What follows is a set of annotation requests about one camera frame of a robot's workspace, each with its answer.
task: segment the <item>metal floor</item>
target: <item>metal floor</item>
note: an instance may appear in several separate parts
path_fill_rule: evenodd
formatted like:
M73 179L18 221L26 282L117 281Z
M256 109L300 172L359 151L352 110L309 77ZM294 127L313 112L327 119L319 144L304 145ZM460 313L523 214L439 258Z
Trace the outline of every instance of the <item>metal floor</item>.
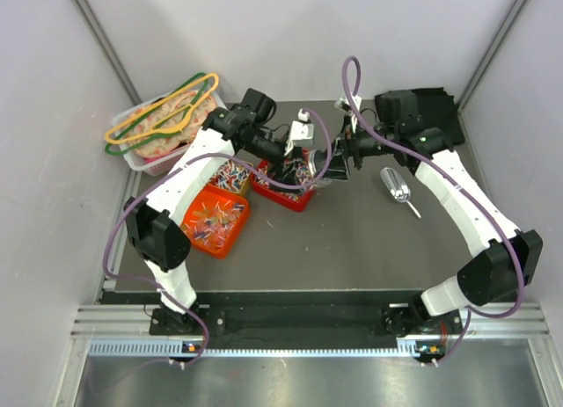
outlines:
M89 358L103 391L146 359ZM411 359L203 359L181 372L151 365L94 397L83 379L76 406L342 407L547 405L526 340L465 341L438 368Z
M291 122L304 106L319 113L331 136L338 133L342 114L333 101L280 103L268 124ZM369 101L362 106L369 106ZM324 147L322 141L317 128L317 146ZM476 178L467 145L457 151ZM401 171L411 186L421 220L387 193L379 177L387 166ZM140 188L155 181L142 175ZM252 191L248 200L251 216L226 259L197 250L190 253L187 267L196 291L432 287L470 259L464 239L436 198L392 156L366 158L362 170L353 170L347 183L318 190L300 214ZM128 244L120 273L150 277L150 270ZM153 290L131 280L118 282L115 289Z

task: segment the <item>metal frame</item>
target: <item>metal frame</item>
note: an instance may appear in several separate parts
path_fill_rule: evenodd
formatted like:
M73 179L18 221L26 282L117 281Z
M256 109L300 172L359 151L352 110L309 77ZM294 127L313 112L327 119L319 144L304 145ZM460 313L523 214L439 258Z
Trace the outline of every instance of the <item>metal frame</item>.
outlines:
M522 14L524 7L529 1L530 0L514 0L514 2L510 5L508 13L502 20L499 29L494 34L491 43L489 44L485 54L479 62L479 65L473 73L472 78L470 79L469 83L462 93L462 96L459 100L459 108L461 110L465 109L465 107L469 103L469 100L473 96L473 93L481 83L483 76L488 71L494 58L501 50L502 44L508 37L510 31L514 28L516 21Z
M130 171L127 177L125 188L123 194L121 195L120 202L118 204L118 209L116 211L114 222L117 222L121 209L125 206L125 203L132 196L136 196L139 191L139 184L141 183L142 173L138 171ZM109 267L113 273L119 274L121 267L121 258L123 257L123 251L125 250L125 244L127 243L127 230L122 227L115 238L115 245L112 252L112 256L109 259ZM101 281L99 283L98 299L101 297L103 291L114 291L116 280L110 279L102 274Z
M491 303L488 313L506 311L510 303ZM86 305L77 313L71 332L67 366L53 405L72 406L84 373L87 355L157 357L178 354L182 342L201 342L201 336L155 337L149 334L150 315L157 305ZM462 310L462 320L467 311ZM466 338L478 340L525 339L530 345L537 376L550 406L563 406L563 367L538 303L526 302L512 317L502 320L474 317ZM412 343L428 339L410 335L398 340L398 349L380 350L210 350L206 357L408 357Z
M129 98L133 105L139 105L142 103L141 97L137 93L133 82L129 78L129 75L123 64L121 63L120 57L117 55L115 50L113 49L111 41L107 38L106 31L99 23L96 14L94 13L93 9L91 8L88 0L72 0L75 6L78 8L78 11L82 15L84 22L90 28L92 35L94 35L94 39L99 43L100 49L102 53L106 56L106 59L109 61L110 65L112 66L113 72L117 76L118 80L123 86L123 90L128 94Z

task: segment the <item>yellow hanger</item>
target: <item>yellow hanger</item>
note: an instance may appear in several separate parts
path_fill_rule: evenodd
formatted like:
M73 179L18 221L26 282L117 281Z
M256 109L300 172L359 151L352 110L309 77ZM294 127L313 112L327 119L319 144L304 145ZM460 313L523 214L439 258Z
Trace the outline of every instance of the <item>yellow hanger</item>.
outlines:
M117 131L119 131L120 129L128 126L133 121L135 121L139 117L141 117L147 111L158 108L159 106L168 102L170 99L177 97L179 94L187 91L188 89L193 88L194 86L200 84L201 82L205 82L206 80L208 80L210 78L213 78L213 85L203 95L201 95L201 98L199 98L195 102L195 104L184 105L181 108L179 108L178 110L168 114L166 117L161 119L158 123L152 125L151 130L149 130L148 132L143 132L143 133L140 133L140 134L135 134L133 136L124 137L123 139L117 139L116 140L116 139L112 138L112 134L117 134L116 133ZM106 134L104 135L104 139L106 140L106 142L111 143L113 145L121 145L122 143L135 141L137 139L142 139L143 137L147 137L147 136L150 136L150 135L156 134L156 133L158 133L158 134L174 134L174 133L180 132L185 126L187 126L187 124L190 122L190 119L192 119L192 114L194 113L195 109L198 106L200 106L201 102L203 102L203 100L205 98L207 98L211 94L211 92L213 92L215 89L217 89L217 86L219 86L219 76L216 73L209 73L208 75L200 77L199 79L191 82L190 84L187 84L183 88L178 89L174 93L171 93L166 98L160 99L159 101L155 102L154 104L151 104L151 105L144 107L144 109L142 111L140 111L139 113L137 113L134 116L128 118L127 120L123 121L121 124L118 124L114 128L108 130L106 132ZM160 126L161 124L163 124L164 122L169 120L170 118L174 117L176 114L184 112L186 109L188 110L187 113L186 113L186 116L176 126L166 127L166 128L157 128L158 126Z

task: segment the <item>cable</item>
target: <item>cable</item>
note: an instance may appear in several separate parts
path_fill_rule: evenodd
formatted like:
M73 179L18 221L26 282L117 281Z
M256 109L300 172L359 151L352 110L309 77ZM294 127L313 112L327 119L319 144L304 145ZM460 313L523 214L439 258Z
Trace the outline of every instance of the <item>cable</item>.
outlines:
M448 328L446 327L446 323L444 321L440 322L440 345L444 348L446 343L448 342Z
M262 126L262 127L260 127L260 129L264 130L265 132L275 133L282 127L287 127L288 131L291 130L291 126L288 123L283 123L276 128L269 128L269 127L266 127L266 126Z
M373 108L366 107L366 108L363 108L363 109L360 111L360 114L364 114L366 111L369 111L369 112L373 113L374 117L376 118L376 124L379 124L379 118L377 117L377 112L376 112L376 110L374 110Z
M267 177L266 175L262 174L260 171L253 168L247 162L242 161L242 160L236 158L235 156L230 156L230 155L220 154L220 153L209 153L209 154L203 154L203 155L200 155L200 156L196 156L196 157L190 159L189 161L187 161L186 166L191 165L193 163L196 163L197 161L200 161L200 160L205 159L205 158L220 157L220 158L230 159L231 161L234 161L234 162L242 165L247 170L253 172L257 177L262 178L263 180L265 180L266 182L268 182L271 185L275 185L277 187L280 187L280 188L283 188L283 189L290 189L290 190L309 188L312 185L314 185L316 182L318 182L323 177L323 175L326 173L326 170L328 169L328 166L329 166L331 160L333 159L333 150L331 148L331 138L330 138L330 135L328 134L328 128L326 127L326 124L324 123L323 119L321 119L321 117L317 113L315 113L314 111L312 111L308 108L305 108L304 110L306 112L308 112L317 121L317 123L321 126L321 128L323 129L323 133L325 135L325 138L326 138L326 160L325 160L325 163L323 164L323 168L320 170L319 174L316 177L314 177L311 181L309 181L307 183L303 183L301 185L286 185L286 184L283 184L283 183L279 183L279 182L272 180L271 178ZM112 229L112 232L110 233L110 236L107 239L106 248L104 249L104 255L102 257L102 269L104 270L104 274L106 276L108 276L109 278L113 279L113 280L136 280L136 281L147 282L147 283L151 284L157 290L160 290L161 293L168 300L170 300L176 307L185 311L190 317L192 317L201 326L201 328L203 329L203 342L201 344L201 349L196 353L195 357L193 357L191 360L189 360L188 362L185 363L185 367L190 367L201 358L201 356L203 355L203 352L205 351L205 349L208 346L209 329L208 329L207 325L201 320L201 318L199 316L197 316L194 312L192 312L188 307L183 306L174 297L172 297L171 295L166 293L164 291L163 287L160 284L158 284L155 280L152 280L152 279L146 278L146 277L142 277L142 276L136 276L136 275L120 275L120 274L113 273L109 269L109 258L110 258L110 254L112 252L112 248L113 248L113 244L115 242L115 238L117 237L117 235L118 235L118 233L121 229L121 226L126 221L127 217L131 214L133 209L142 200L144 200L152 191L154 191L157 187L161 186L166 181L168 181L171 178L173 178L174 176L176 176L181 171L182 171L182 169L178 168L177 170L174 170L171 173L169 173L166 176L159 179L154 185L152 185L150 188L148 188L143 193L141 193L139 196L137 196L123 210L119 219L117 220L117 222L113 226L113 229ZM143 367L148 366L148 365L152 365L154 363L165 362L165 361L168 361L168 360L158 359L158 360L150 360L150 361L147 361L145 363L142 363L142 365L135 367L134 369L129 371L127 374L122 376L117 382L112 384L109 389L105 389L104 391L102 391L100 393L95 392L95 389L93 388L93 382L91 382L91 377L89 375L90 390L91 390L91 392L94 396L103 396L104 394L106 394L107 392L109 392L110 390L115 388L119 383L121 383L122 381L127 379L130 375L134 374L135 372L142 369Z
M344 93L345 93L346 97L348 98L348 100L351 100L352 95L353 95L352 92L350 92L350 86L347 82L347 69L348 69L350 62L353 62L356 65L356 68L357 68L355 90L360 87L359 82L360 82L360 79L361 79L360 62L353 55L349 56L344 61L344 65L342 66L342 85L344 87ZM450 174L448 174L446 171L444 171L438 165L434 164L430 159L426 158L425 156L422 156L421 154L414 152L413 150L410 150L409 148L406 148L406 147L399 145L395 142L389 141L389 140L385 139L384 137L382 137L380 134L377 134L372 129L372 127L369 126L368 122L363 118L362 114L358 111L357 107L354 104L351 104L350 108L352 109L354 115L356 116L356 118L360 122L360 125L362 126L362 128L364 130L366 130L374 139L376 139L378 142L380 142L381 144L383 144L383 145L385 145L385 146L387 146L391 149L395 149L395 150L398 150L399 152L403 152L403 153L405 153L409 156L412 156L415 159L418 159L419 161L421 161L425 164L430 165L430 167L432 167L434 170L436 170L441 175L443 175L443 177L446 178L454 187L458 187L459 192L461 192L489 220L489 222L491 223L491 225L493 226L495 231L501 237L501 240L502 240L503 244L505 245L507 252L510 256L510 259L512 260L512 263L514 265L516 279L518 281L518 296L516 297L516 301L515 301L514 306L512 306L512 308L510 308L509 310L507 310L504 313L489 314L489 313L477 310L473 306L469 306L468 309L472 310L474 313L477 313L478 315L481 315L481 316L484 316L484 317L489 317L489 318L497 318L497 319L508 317L508 316L514 314L520 308L520 306L523 303L524 279L523 279L523 274L522 274L522 266L520 265L520 260L518 259L518 256L516 255L514 247L512 247L512 244L510 244L508 237L506 236L506 234L504 234L504 231L502 231L502 228L499 225L499 223L493 218L493 216L491 214L489 214L489 212L485 209L485 207L483 207L479 203L478 200L476 200L469 192L467 192L463 187L461 187L458 184L458 182Z
M145 314L146 316L148 316L149 318L152 319L152 316L147 313L147 305L146 305L146 304L143 305L143 312L144 312L144 314Z
M439 360L433 360L432 363L427 363L429 365L435 365L436 367L440 366L444 361L446 361L447 359L449 359L454 352L456 352L457 348L459 347L459 345L461 344L462 340L465 337L465 334L467 333L467 330L469 330L469 324L472 321L472 313L470 310L467 310L467 319L465 320L465 325L464 328L461 330L461 332L459 333L459 337L457 337L456 342L454 343L454 345L443 355L443 357Z

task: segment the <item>black bracket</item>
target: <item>black bracket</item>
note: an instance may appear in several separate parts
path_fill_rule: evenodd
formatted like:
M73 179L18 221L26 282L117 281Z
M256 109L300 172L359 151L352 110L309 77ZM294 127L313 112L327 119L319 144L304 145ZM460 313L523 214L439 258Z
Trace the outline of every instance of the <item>black bracket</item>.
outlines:
M133 200L129 198L124 208ZM164 272L181 264L192 247L190 239L169 214L166 210L158 212L147 205L147 200L143 200L126 220L128 240L139 256L157 264Z
M454 150L454 146L448 140L446 135L437 127L429 128L418 134L404 137L398 141L401 145L412 149L426 158L432 159L432 155L443 150ZM403 152L394 152L393 155L398 164L408 168L408 170L415 174L419 167L420 161Z
M224 309L202 308L195 302L190 308L208 326L212 335L223 333L225 323ZM201 325L187 313L179 313L160 302L160 308L152 311L150 335L190 336L201 335Z
M440 323L445 323L451 333L461 331L459 310L440 316L423 315L416 307L419 299L417 295L407 306L383 309L384 326L391 335L402 338L413 333L439 334Z
M539 255L544 246L542 238L531 230L510 239L522 267L527 286L536 271ZM457 273L457 283L472 304L483 306L518 289L512 260L504 244L493 241L491 246L473 258Z

